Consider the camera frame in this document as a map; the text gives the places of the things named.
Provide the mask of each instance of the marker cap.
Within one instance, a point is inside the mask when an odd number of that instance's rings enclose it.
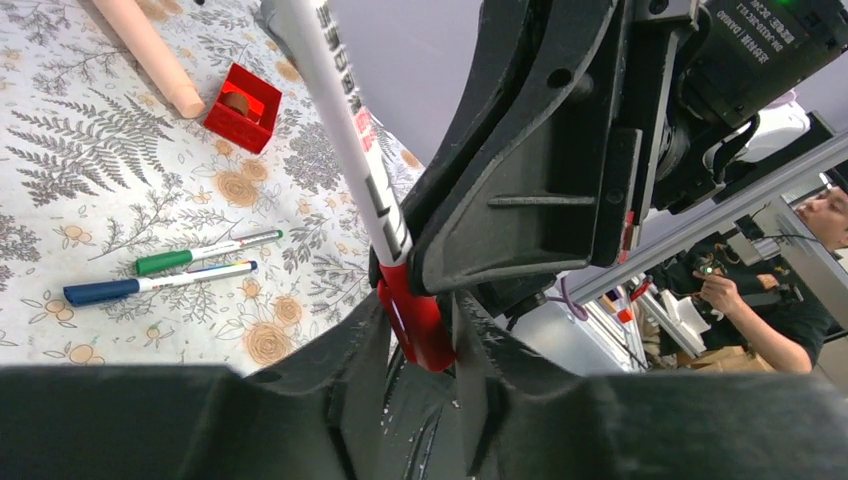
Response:
[[[172,267],[178,267],[191,263],[192,256],[189,250],[179,252],[166,252],[150,257],[139,258],[135,261],[135,271],[139,275],[149,275],[155,272],[161,272]]]
[[[84,307],[95,303],[108,302],[138,293],[138,280],[118,280],[115,282],[72,285],[62,289],[65,299],[74,307]]]

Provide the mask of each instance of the man's hand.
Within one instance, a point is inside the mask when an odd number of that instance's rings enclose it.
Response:
[[[729,316],[744,307],[745,302],[736,290],[736,283],[733,280],[715,274],[704,275],[700,272],[692,272],[692,274],[704,281],[701,287],[701,298],[709,302],[714,309]]]

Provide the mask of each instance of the small red open box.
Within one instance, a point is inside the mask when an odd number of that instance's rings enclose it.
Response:
[[[221,97],[230,92],[238,92],[247,97],[247,117],[221,103]],[[221,91],[218,92],[218,97],[215,98],[215,104],[203,121],[203,126],[258,154],[271,140],[282,98],[282,92],[234,63]]]

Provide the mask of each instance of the fern leaf print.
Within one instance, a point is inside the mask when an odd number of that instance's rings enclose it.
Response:
[[[33,130],[9,128],[10,134],[32,149],[6,149],[31,165],[17,171],[25,177],[21,184],[36,207],[129,189],[132,178],[150,185],[149,175],[165,173],[158,150],[160,142],[173,142],[167,133],[173,125],[129,96],[119,102],[91,91],[105,106],[50,100],[67,116],[11,112],[19,125]]]

